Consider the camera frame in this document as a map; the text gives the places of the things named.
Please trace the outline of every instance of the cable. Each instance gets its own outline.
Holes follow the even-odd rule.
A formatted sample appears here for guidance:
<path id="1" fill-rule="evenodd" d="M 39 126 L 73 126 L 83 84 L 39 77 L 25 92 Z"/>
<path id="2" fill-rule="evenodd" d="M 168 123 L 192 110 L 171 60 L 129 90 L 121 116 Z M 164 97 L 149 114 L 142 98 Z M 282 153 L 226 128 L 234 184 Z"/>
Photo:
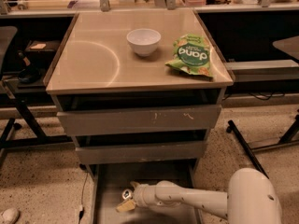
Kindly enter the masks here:
<path id="1" fill-rule="evenodd" d="M 84 190 L 85 190 L 87 177 L 88 177 L 88 173 L 86 173 L 83 188 L 82 188 L 82 192 L 81 192 L 81 204 L 79 206 L 79 212 L 78 212 L 78 224 L 80 223 L 80 221 L 82 220 L 83 215 L 84 215 L 83 195 L 84 195 Z"/>

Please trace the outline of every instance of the beige tabletop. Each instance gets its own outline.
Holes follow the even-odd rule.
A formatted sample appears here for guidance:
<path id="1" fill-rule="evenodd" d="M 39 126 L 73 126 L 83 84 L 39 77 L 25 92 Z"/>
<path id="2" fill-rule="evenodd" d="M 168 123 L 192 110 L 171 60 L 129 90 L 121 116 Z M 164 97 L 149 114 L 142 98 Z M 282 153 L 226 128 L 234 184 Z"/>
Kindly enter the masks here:
<path id="1" fill-rule="evenodd" d="M 136 28 L 161 33 L 159 48 L 149 57 L 134 54 L 126 35 Z M 49 94 L 163 89 L 218 88 L 233 84 L 211 47 L 214 77 L 183 75 L 165 65 L 173 42 L 187 33 L 206 36 L 191 9 L 82 12 L 47 86 Z"/>

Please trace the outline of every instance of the green snack bag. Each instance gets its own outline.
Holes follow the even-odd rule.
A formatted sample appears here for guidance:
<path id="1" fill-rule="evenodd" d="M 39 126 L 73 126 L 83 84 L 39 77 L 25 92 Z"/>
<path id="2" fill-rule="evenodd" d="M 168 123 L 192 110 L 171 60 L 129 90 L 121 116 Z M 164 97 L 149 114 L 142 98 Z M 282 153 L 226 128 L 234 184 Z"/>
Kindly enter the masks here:
<path id="1" fill-rule="evenodd" d="M 213 77 L 210 71 L 209 44 L 199 35 L 186 34 L 174 42 L 174 59 L 167 66 L 190 75 Z"/>

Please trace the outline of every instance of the terrazzo floor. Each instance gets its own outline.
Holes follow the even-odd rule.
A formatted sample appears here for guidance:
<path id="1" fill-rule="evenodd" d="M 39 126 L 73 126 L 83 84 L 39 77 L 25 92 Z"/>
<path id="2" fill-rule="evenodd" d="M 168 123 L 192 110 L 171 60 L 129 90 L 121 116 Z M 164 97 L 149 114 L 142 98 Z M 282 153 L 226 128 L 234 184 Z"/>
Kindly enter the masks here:
<path id="1" fill-rule="evenodd" d="M 204 157 L 194 172 L 198 189 L 227 190 L 231 175 L 252 167 L 227 121 L 233 120 L 248 142 L 280 137 L 294 122 L 299 99 L 273 98 L 269 101 L 223 102 L 223 110 L 208 138 Z M 38 118 L 46 134 L 64 133 L 56 118 Z M 33 136 L 23 120 L 14 138 Z M 0 119 L 0 133 L 7 120 Z M 268 173 L 283 211 L 283 224 L 299 222 L 299 146 L 255 152 Z M 78 223 L 78 208 L 85 213 L 81 224 L 90 223 L 93 181 L 79 168 L 72 143 L 2 150 L 0 162 L 0 211 L 16 207 L 21 224 Z M 202 213 L 203 224 L 227 223 Z"/>

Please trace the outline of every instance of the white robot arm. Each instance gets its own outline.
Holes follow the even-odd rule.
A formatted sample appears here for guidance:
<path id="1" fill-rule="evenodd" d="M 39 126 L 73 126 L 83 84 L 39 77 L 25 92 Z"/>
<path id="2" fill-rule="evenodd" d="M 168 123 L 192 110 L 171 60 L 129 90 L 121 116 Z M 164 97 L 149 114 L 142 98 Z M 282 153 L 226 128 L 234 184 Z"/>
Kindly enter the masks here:
<path id="1" fill-rule="evenodd" d="M 185 189 L 172 182 L 157 185 L 132 182 L 135 190 L 126 189 L 124 201 L 117 211 L 136 207 L 173 206 L 187 204 L 230 224 L 281 224 L 281 207 L 270 180 L 262 173 L 244 168 L 236 171 L 229 182 L 228 192 Z"/>

